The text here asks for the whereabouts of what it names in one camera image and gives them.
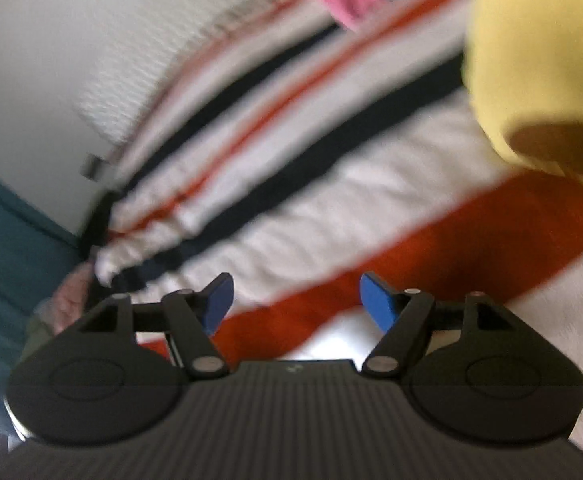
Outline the teal curtain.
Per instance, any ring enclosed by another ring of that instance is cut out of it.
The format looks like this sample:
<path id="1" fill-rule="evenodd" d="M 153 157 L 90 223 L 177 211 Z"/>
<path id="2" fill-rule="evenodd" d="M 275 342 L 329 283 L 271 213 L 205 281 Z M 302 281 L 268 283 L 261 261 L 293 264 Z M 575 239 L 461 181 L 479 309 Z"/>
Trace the teal curtain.
<path id="1" fill-rule="evenodd" d="M 0 184 L 0 432 L 12 434 L 4 405 L 26 324 L 78 264 L 76 238 Z"/>

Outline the striped bed blanket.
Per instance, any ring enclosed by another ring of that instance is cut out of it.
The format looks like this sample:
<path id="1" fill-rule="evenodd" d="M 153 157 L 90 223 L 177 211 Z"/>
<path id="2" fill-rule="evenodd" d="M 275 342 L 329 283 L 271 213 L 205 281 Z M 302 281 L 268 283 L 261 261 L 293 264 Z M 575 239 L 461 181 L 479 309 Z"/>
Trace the striped bed blanket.
<path id="1" fill-rule="evenodd" d="M 350 32 L 279 0 L 188 58 L 116 154 L 99 283 L 149 301 L 232 274 L 233 363 L 361 360 L 365 272 L 482 290 L 583 370 L 583 186 L 508 165 L 476 125 L 472 6 L 389 0 Z"/>

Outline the yellow garment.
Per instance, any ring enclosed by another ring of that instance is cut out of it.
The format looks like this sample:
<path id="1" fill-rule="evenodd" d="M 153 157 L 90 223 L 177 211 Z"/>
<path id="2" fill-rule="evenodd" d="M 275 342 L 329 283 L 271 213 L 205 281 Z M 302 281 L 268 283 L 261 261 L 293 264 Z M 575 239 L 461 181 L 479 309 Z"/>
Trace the yellow garment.
<path id="1" fill-rule="evenodd" d="M 501 159 L 583 185 L 583 0 L 475 0 L 464 82 Z"/>

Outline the white textured pillow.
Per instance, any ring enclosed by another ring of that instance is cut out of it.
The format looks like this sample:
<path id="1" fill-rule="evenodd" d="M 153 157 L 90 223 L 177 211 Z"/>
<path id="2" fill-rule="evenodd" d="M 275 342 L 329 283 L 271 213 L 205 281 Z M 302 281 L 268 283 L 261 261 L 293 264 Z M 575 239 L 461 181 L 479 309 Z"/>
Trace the white textured pillow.
<path id="1" fill-rule="evenodd" d="M 188 58 L 278 1 L 145 0 L 113 29 L 78 94 L 78 114 L 108 143 L 125 143 Z"/>

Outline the dark wall switch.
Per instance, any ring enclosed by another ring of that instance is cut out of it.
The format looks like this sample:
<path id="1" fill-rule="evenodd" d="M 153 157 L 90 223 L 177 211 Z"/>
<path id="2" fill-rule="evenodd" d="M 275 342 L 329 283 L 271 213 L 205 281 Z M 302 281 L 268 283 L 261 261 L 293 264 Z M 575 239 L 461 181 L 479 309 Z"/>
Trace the dark wall switch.
<path id="1" fill-rule="evenodd" d="M 90 181 L 97 182 L 102 178 L 108 168 L 108 162 L 105 158 L 94 154 L 88 154 L 83 166 L 81 167 L 81 174 L 84 178 Z"/>

